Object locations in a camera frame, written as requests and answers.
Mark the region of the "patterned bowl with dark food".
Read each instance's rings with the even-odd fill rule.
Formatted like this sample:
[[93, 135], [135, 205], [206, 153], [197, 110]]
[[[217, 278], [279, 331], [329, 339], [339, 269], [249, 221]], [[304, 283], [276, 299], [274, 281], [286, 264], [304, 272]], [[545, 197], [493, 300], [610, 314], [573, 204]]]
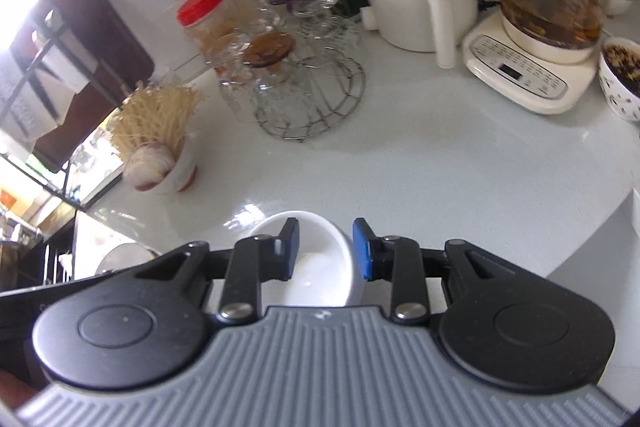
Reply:
[[623, 120], [639, 122], [639, 45], [623, 37], [603, 41], [598, 79], [605, 102]]

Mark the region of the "grey patterned cloth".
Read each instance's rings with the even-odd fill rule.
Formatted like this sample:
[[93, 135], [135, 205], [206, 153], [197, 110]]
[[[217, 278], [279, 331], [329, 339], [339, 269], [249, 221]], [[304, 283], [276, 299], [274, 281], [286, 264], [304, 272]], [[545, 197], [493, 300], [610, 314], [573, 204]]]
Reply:
[[1, 55], [1, 132], [29, 154], [36, 142], [56, 127], [56, 120], [15, 62]]

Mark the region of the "glass health kettle on base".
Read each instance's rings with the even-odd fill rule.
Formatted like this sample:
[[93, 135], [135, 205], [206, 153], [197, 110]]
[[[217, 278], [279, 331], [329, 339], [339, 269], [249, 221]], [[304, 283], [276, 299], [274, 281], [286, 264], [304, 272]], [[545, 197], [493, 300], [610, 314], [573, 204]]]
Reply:
[[540, 115], [570, 110], [597, 75], [608, 0], [500, 0], [463, 39], [465, 66]]

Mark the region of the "small white bowl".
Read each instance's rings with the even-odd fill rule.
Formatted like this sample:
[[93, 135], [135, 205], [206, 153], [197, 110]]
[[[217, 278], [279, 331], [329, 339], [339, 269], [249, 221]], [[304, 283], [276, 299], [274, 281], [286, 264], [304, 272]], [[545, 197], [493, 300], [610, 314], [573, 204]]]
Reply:
[[256, 225], [253, 235], [276, 235], [285, 221], [299, 224], [299, 250], [292, 279], [262, 284], [262, 307], [352, 307], [360, 303], [364, 280], [352, 241], [331, 221], [313, 212], [279, 212]]

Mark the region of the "clear plastic bowl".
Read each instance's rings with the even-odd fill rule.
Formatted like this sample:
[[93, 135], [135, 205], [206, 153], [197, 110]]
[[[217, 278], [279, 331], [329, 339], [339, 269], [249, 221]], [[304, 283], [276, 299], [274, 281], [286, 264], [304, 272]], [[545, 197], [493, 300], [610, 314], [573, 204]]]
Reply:
[[137, 243], [126, 243], [113, 248], [98, 264], [96, 275], [125, 270], [143, 265], [158, 257], [157, 253]]

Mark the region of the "bowl with noodles and onion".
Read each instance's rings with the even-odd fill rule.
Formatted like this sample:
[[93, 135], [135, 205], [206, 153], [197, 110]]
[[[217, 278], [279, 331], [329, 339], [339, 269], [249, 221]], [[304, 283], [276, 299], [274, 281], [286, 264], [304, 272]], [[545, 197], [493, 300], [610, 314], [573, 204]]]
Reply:
[[136, 90], [107, 121], [111, 146], [122, 161], [122, 179], [139, 193], [186, 191], [198, 173], [189, 124], [201, 90], [177, 83]]

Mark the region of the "red lid plastic jar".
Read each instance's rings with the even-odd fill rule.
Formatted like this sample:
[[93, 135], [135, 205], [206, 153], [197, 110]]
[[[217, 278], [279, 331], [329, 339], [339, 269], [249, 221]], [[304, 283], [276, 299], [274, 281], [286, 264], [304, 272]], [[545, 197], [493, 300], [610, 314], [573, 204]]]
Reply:
[[186, 0], [176, 19], [217, 74], [226, 69], [222, 56], [239, 28], [240, 13], [232, 0]]

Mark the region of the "black dish rack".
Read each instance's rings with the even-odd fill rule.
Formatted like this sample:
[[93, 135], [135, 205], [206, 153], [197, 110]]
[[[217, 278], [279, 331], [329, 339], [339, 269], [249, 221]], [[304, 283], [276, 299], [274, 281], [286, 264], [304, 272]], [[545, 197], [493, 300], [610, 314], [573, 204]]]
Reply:
[[32, 205], [89, 208], [120, 179], [104, 133], [126, 91], [58, 9], [29, 13], [1, 54], [3, 186]]

